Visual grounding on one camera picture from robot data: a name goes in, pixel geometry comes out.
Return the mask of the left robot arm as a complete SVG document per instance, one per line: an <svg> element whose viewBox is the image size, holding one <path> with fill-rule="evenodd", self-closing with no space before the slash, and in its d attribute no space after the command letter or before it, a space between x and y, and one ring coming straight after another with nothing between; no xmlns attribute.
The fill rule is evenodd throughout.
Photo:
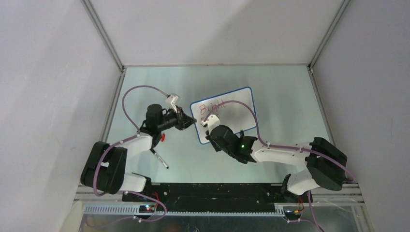
<svg viewBox="0 0 410 232"><path fill-rule="evenodd" d="M95 188L99 194L134 191L139 200L148 201L153 195L153 188L146 184L148 178L127 173L127 160L140 153L153 151L163 141L163 131L170 128L183 131L196 122L179 106L176 109L164 109L159 104L149 105L146 118L136 135L112 145L102 141L93 145L80 177L81 184Z"/></svg>

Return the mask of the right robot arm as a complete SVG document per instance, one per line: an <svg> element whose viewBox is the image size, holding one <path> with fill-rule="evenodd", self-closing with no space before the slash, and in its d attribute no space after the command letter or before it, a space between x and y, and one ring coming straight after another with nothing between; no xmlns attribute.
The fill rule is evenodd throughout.
<svg viewBox="0 0 410 232"><path fill-rule="evenodd" d="M332 191L343 188L347 156L324 138L315 137L311 143L292 147L262 143L243 133L237 136L225 125L205 134L215 151L223 151L240 163L276 162L301 167L300 172L288 174L283 181L281 195L287 202L319 187Z"/></svg>

